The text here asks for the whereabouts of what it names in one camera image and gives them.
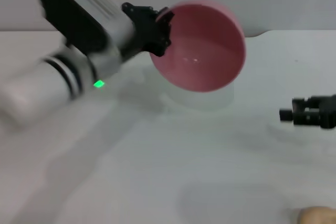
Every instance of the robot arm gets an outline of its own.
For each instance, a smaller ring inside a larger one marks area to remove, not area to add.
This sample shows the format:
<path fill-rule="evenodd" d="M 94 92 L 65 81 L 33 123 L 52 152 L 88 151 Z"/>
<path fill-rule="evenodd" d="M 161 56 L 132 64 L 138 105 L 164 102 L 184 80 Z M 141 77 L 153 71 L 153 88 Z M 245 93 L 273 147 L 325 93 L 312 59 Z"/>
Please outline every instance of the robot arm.
<path fill-rule="evenodd" d="M 164 55 L 170 41 L 167 8 L 110 0 L 40 0 L 45 18 L 64 36 L 57 52 L 0 87 L 2 108 L 20 124 L 33 122 L 115 74 L 142 51 Z"/>
<path fill-rule="evenodd" d="M 336 127 L 336 95 L 293 99 L 292 110 L 280 110 L 279 114 L 282 122 L 333 129 Z"/>

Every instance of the black mechanical part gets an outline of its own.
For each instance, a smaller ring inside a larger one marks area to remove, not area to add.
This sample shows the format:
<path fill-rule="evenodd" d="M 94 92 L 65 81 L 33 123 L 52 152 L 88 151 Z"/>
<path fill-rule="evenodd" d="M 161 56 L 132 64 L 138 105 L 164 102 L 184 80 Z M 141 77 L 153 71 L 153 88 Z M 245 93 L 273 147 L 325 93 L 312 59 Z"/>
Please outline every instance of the black mechanical part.
<path fill-rule="evenodd" d="M 43 61 L 48 63 L 49 65 L 51 65 L 53 68 L 55 68 L 60 73 L 60 75 L 63 77 L 63 79 L 67 83 L 71 99 L 74 99 L 75 94 L 74 94 L 71 82 L 69 80 L 69 77 L 68 77 L 67 73 L 64 71 L 64 69 L 59 64 L 57 64 L 56 62 L 54 62 L 50 59 L 44 59 Z"/>
<path fill-rule="evenodd" d="M 292 110 L 280 110 L 279 114 L 282 122 L 333 129 L 336 127 L 336 95 L 293 99 Z"/>
<path fill-rule="evenodd" d="M 83 54 L 101 52 L 109 41 L 104 28 L 74 0 L 40 0 L 49 21 Z"/>
<path fill-rule="evenodd" d="M 70 62 L 65 56 L 63 56 L 62 54 L 56 54 L 53 57 L 55 57 L 56 59 L 58 59 L 59 61 L 61 61 L 65 66 L 68 67 L 68 69 L 73 73 L 77 85 L 78 85 L 78 89 L 79 89 L 79 93 L 82 94 L 83 93 L 83 83 L 82 80 L 80 78 L 80 74 L 76 68 L 76 66 L 74 66 L 72 64 L 72 62 Z"/>
<path fill-rule="evenodd" d="M 171 20 L 173 12 L 166 12 L 167 7 L 159 12 L 151 6 L 134 6 L 130 3 L 122 4 L 123 12 L 132 20 L 135 27 L 135 36 L 121 49 L 123 61 L 129 60 L 134 55 L 147 51 L 161 57 L 170 46 Z"/>

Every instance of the black bracket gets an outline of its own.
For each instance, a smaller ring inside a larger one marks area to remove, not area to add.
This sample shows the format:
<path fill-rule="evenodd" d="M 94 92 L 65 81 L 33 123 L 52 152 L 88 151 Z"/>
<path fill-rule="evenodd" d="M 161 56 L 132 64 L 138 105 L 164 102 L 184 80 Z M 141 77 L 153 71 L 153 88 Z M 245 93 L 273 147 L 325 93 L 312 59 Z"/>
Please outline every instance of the black bracket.
<path fill-rule="evenodd" d="M 280 110 L 279 114 L 282 122 L 333 129 L 336 127 L 336 95 L 293 99 L 292 110 Z"/>
<path fill-rule="evenodd" d="M 166 12 L 159 20 L 157 18 L 167 10 L 167 7 L 156 11 L 151 6 L 134 6 L 124 3 L 123 12 L 133 21 L 135 35 L 131 41 L 121 49 L 123 60 L 127 61 L 134 55 L 147 51 L 161 57 L 170 46 L 170 21 L 174 17 L 172 12 Z"/>

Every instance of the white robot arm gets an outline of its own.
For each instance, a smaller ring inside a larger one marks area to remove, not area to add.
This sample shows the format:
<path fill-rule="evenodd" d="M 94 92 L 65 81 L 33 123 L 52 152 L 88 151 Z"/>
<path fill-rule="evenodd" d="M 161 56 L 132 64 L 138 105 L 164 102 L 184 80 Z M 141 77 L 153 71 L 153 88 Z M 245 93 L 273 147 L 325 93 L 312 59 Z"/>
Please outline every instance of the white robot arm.
<path fill-rule="evenodd" d="M 2 108 L 20 124 L 76 99 L 138 53 L 160 57 L 171 44 L 174 14 L 167 8 L 158 12 L 109 0 L 40 2 L 45 18 L 65 40 L 57 52 L 0 87 Z"/>

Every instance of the white table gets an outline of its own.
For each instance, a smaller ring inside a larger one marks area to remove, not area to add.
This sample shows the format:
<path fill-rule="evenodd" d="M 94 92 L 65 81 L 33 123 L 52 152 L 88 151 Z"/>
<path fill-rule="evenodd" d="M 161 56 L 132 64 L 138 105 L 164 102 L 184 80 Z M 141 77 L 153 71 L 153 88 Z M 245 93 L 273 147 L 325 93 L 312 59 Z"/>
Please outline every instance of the white table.
<path fill-rule="evenodd" d="M 59 39 L 0 33 L 0 78 Z M 336 31 L 248 38 L 234 99 L 215 112 L 167 102 L 144 54 L 36 125 L 17 131 L 3 120 L 0 223 L 270 224 L 336 207 L 336 130 L 278 118 L 293 97 L 336 92 L 335 45 Z"/>

